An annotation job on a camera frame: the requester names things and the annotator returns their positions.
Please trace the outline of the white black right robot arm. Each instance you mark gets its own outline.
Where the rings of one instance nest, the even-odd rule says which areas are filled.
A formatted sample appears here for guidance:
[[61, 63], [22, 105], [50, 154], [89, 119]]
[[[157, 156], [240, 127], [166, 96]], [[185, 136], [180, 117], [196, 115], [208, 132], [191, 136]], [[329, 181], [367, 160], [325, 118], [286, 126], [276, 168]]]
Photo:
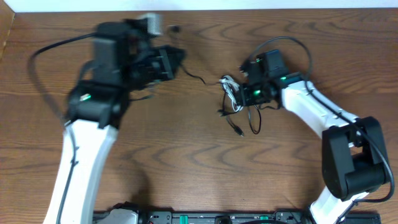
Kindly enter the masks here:
[[359, 203], [384, 184], [389, 193], [373, 203], [389, 200], [395, 180], [388, 161], [381, 125], [376, 118], [359, 118], [322, 95], [300, 73], [251, 73], [249, 81], [234, 84], [236, 109], [276, 101], [297, 115], [322, 140], [325, 188], [301, 217], [301, 223], [342, 223]]

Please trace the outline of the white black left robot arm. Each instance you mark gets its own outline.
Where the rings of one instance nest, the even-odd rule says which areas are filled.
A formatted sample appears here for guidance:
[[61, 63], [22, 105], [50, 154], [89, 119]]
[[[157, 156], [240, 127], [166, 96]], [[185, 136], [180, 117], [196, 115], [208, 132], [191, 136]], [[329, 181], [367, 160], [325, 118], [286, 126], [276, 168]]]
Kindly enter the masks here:
[[184, 59], [182, 49], [151, 40], [158, 22], [127, 19], [99, 24], [93, 59], [82, 66], [68, 95], [63, 149], [45, 223], [91, 223], [103, 167], [118, 137], [130, 94], [168, 81]]

